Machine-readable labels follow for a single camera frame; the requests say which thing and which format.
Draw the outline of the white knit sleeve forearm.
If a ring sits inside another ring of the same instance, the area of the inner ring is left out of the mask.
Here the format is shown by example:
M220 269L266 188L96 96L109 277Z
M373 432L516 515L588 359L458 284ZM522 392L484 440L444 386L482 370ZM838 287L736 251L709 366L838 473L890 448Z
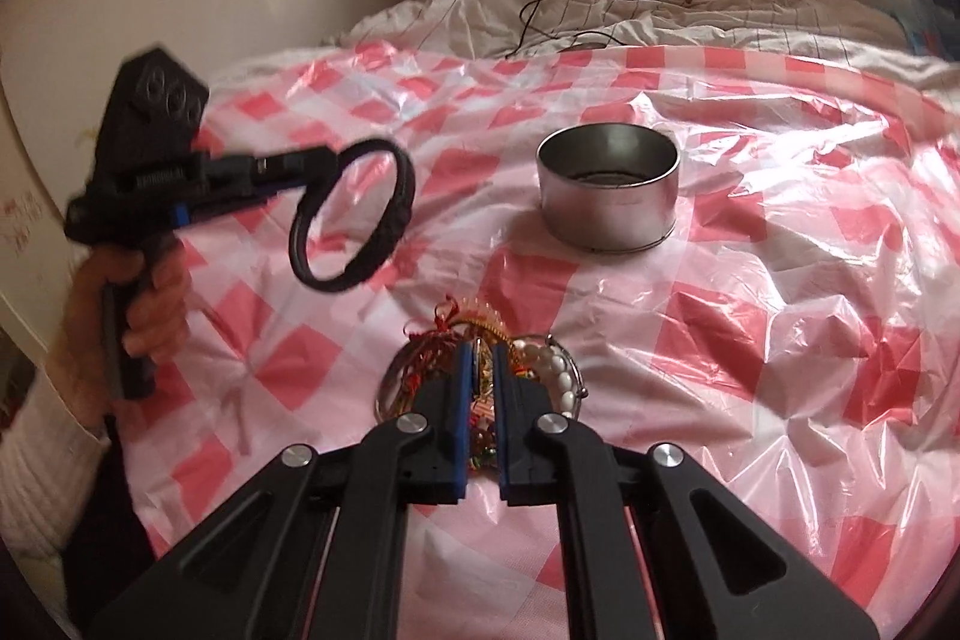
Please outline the white knit sleeve forearm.
M2 541L13 554L49 559L62 551L107 447L104 424L83 425L39 370L2 437Z

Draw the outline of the person left hand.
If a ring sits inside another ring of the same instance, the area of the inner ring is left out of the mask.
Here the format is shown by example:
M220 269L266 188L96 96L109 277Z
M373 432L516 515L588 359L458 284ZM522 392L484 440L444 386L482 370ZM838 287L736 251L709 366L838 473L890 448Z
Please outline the person left hand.
M108 284L135 283L145 269L142 253L99 247L76 268L59 333L47 353L46 374L68 411L86 429L99 429L110 411L103 347L103 291ZM164 364L189 336L185 253L174 244L153 265L145 289L127 310L122 347L132 357Z

